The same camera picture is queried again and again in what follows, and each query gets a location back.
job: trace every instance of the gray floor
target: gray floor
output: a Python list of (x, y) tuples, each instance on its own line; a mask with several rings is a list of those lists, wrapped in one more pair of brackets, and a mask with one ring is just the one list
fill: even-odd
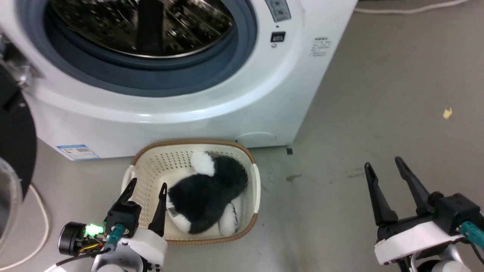
[[(254, 229), (229, 244), (170, 247), (167, 272), (397, 271), (379, 266), (362, 166), (370, 161), (390, 205), (414, 213), (393, 157), (429, 190), (484, 205), (484, 1), (412, 16), (355, 14), (294, 143), (254, 150), (262, 203)], [(445, 108), (453, 115), (442, 117)], [(12, 272), (43, 271), (64, 258), (58, 233), (71, 220), (98, 222), (117, 198), (129, 158), (70, 162), (40, 143), (34, 183), (51, 214), (45, 248)], [(293, 182), (287, 176), (301, 175)], [(27, 196), (15, 242), (1, 263), (27, 255), (43, 232)], [(27, 225), (26, 222), (38, 222)], [(481, 271), (469, 248), (464, 260)], [(91, 260), (66, 266), (89, 270)]]

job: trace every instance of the beige plastic basket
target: beige plastic basket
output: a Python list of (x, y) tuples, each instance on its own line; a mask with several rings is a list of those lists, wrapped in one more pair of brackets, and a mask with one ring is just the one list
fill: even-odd
[(121, 191), (132, 178), (138, 179), (131, 199), (142, 207), (139, 227), (148, 228), (151, 223), (163, 182), (166, 182), (170, 189), (181, 178), (193, 173), (190, 157), (194, 151), (208, 151), (213, 155), (230, 156), (245, 168), (248, 177), (247, 189), (232, 201), (239, 217), (238, 231), (233, 236), (222, 237), (218, 225), (215, 224), (204, 233), (187, 234), (181, 232), (166, 213), (163, 238), (170, 245), (215, 244), (241, 238), (252, 229), (257, 220), (260, 204), (259, 170), (247, 148), (234, 142), (219, 140), (165, 141), (151, 144), (138, 152), (132, 165), (126, 170)]

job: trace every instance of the plush toy's white paw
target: plush toy's white paw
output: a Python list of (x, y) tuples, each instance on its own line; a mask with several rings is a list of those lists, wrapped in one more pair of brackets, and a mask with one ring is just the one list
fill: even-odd
[(237, 231), (237, 212), (235, 211), (235, 206), (232, 203), (228, 203), (225, 206), (224, 214), (220, 217), (218, 221), (218, 228), (220, 233), (227, 237), (232, 236)]
[(204, 152), (193, 152), (190, 163), (197, 174), (213, 177), (215, 175), (215, 162), (212, 157)]
[(166, 209), (168, 210), (168, 215), (171, 220), (175, 223), (175, 225), (184, 233), (188, 233), (192, 226), (192, 223), (186, 219), (186, 217), (182, 214), (172, 214), (170, 209), (175, 209), (175, 205), (170, 200), (170, 196), (166, 195)]

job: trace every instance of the black and white plush toy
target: black and white plush toy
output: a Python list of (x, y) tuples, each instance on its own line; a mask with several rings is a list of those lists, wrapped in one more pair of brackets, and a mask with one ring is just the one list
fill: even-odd
[(237, 230), (237, 213), (231, 203), (247, 187), (243, 166), (227, 156), (212, 158), (206, 152), (194, 152), (191, 165), (195, 174), (168, 190), (166, 209), (183, 232), (199, 234), (219, 224), (223, 236)]

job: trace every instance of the glowing green led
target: glowing green led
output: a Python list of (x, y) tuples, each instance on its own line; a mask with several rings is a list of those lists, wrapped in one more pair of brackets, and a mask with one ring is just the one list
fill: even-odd
[(86, 230), (84, 231), (84, 234), (93, 237), (98, 235), (99, 233), (104, 233), (104, 228), (94, 224), (86, 226)]

